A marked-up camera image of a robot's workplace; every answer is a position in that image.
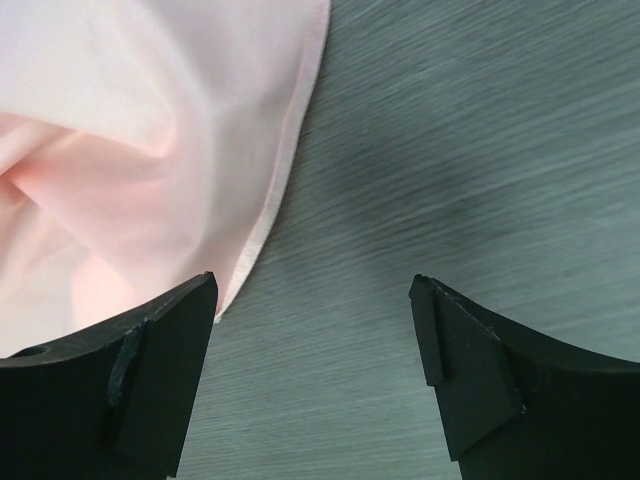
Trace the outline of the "pink satin napkin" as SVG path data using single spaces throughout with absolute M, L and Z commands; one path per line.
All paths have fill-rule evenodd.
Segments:
M 288 184 L 327 1 L 1 5 L 1 353 L 204 271 L 233 302 Z

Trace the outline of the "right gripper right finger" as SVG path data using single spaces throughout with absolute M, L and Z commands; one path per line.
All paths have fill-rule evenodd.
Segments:
M 492 312 L 418 275 L 426 383 L 465 479 L 635 479 L 639 366 Z

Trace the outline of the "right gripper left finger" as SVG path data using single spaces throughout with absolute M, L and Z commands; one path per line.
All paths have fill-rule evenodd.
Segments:
M 134 309 L 4 358 L 2 477 L 175 477 L 217 296 L 213 274 L 199 274 Z

